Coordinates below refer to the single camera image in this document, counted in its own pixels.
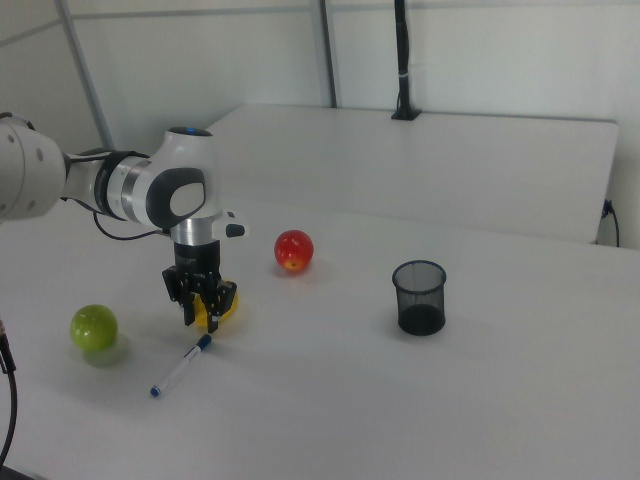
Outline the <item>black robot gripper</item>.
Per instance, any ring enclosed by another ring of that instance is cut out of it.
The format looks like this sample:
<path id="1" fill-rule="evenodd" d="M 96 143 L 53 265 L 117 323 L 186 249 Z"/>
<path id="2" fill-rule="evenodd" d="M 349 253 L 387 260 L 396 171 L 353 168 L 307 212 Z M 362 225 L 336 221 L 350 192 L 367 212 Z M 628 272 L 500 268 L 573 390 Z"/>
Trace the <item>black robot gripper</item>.
<path id="1" fill-rule="evenodd" d="M 184 324 L 196 318 L 195 300 L 204 305 L 207 332 L 218 329 L 219 320 L 227 314 L 236 297 L 237 285 L 220 274 L 220 242 L 188 246 L 174 244 L 174 265 L 162 272 L 171 301 L 183 309 Z"/>

